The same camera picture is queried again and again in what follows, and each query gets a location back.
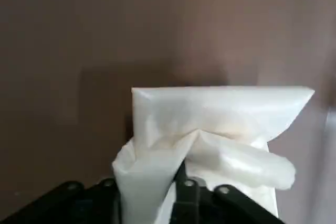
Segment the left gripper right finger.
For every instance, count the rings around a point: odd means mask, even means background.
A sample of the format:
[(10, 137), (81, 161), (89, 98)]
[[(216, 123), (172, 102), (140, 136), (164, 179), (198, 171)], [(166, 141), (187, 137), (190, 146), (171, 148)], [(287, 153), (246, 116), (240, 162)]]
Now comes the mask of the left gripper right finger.
[(232, 185), (219, 185), (213, 191), (207, 189), (201, 179), (187, 176), (184, 162), (174, 182), (176, 200), (170, 223), (283, 224)]

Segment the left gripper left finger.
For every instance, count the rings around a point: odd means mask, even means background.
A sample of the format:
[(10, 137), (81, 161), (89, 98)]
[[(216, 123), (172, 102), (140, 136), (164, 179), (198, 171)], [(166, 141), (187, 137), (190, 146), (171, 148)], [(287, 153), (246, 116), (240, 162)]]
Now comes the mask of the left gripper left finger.
[(89, 188), (67, 181), (1, 223), (122, 223), (120, 193), (113, 178)]

